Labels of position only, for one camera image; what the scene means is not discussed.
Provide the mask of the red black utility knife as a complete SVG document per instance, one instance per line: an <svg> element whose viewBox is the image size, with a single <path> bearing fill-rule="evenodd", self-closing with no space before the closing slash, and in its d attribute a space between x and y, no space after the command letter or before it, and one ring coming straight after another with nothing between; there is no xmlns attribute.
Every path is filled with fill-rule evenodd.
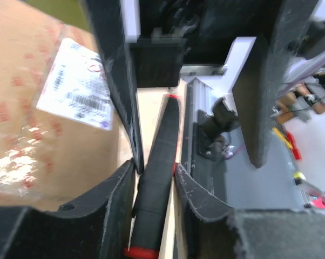
<svg viewBox="0 0 325 259"><path fill-rule="evenodd" d="M179 125L179 98L166 94L146 168L139 178L130 246L124 250L127 258L159 257L175 170Z"/></svg>

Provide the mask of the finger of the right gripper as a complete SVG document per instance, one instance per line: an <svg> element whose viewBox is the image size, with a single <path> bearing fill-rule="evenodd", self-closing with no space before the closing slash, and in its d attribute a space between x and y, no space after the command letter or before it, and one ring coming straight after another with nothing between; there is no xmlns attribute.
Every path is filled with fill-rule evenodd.
<svg viewBox="0 0 325 259"><path fill-rule="evenodd" d="M309 27L317 1L258 1L248 24L255 36L252 49L232 88L249 160L256 168L267 161L270 115L289 60Z"/></svg>
<svg viewBox="0 0 325 259"><path fill-rule="evenodd" d="M83 1L110 90L112 102L129 137L138 173L144 172L144 155L136 96L136 79L120 1Z"/></svg>

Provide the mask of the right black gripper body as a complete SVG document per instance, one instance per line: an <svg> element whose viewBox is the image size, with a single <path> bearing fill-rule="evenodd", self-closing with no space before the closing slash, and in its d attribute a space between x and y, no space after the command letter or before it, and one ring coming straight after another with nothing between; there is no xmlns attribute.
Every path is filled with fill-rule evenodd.
<svg viewBox="0 0 325 259"><path fill-rule="evenodd" d="M271 37L281 1L138 1L137 87L176 87L184 65L223 66L238 37Z"/></svg>

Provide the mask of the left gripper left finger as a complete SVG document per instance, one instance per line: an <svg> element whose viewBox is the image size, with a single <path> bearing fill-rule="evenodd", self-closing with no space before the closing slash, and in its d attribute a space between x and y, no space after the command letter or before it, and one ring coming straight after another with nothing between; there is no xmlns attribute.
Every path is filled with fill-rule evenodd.
<svg viewBox="0 0 325 259"><path fill-rule="evenodd" d="M134 176L127 160L56 212L0 207L0 258L124 258Z"/></svg>

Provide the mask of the brown cardboard express box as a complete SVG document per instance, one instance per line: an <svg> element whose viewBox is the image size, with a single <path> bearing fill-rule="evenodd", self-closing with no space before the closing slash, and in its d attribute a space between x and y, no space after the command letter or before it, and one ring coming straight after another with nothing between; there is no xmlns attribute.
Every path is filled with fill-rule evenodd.
<svg viewBox="0 0 325 259"><path fill-rule="evenodd" d="M120 121L92 34L0 1L0 206L57 207L118 166Z"/></svg>

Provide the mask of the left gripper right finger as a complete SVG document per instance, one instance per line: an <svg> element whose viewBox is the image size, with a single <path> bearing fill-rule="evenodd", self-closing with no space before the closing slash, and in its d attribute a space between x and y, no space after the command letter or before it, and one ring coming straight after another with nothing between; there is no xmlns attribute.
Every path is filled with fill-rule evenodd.
<svg viewBox="0 0 325 259"><path fill-rule="evenodd" d="M324 209L234 209L176 164L180 258L325 258Z"/></svg>

